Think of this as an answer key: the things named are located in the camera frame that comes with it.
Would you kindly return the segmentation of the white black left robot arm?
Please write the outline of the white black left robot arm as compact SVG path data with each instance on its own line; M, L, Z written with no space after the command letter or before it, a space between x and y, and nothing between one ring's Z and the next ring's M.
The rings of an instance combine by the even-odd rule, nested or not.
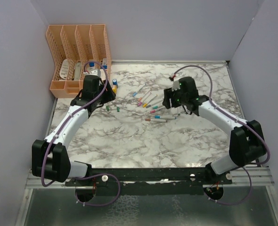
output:
M70 161L67 149L78 129L97 109L115 100L108 80L96 75L86 75L83 88L72 99L70 107L59 125L43 140L32 145L32 175L42 180L65 182L76 178L82 186L92 181L89 165Z

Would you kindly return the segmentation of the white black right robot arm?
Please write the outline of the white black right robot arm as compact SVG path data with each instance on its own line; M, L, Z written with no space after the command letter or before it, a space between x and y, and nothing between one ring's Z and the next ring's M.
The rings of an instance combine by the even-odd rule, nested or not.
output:
M228 135L228 154L206 166L204 177L209 184L216 184L223 173L250 164L268 152L258 121L246 121L218 107L207 95L198 93L191 77L174 81L171 88L164 89L163 106L167 109L184 106Z

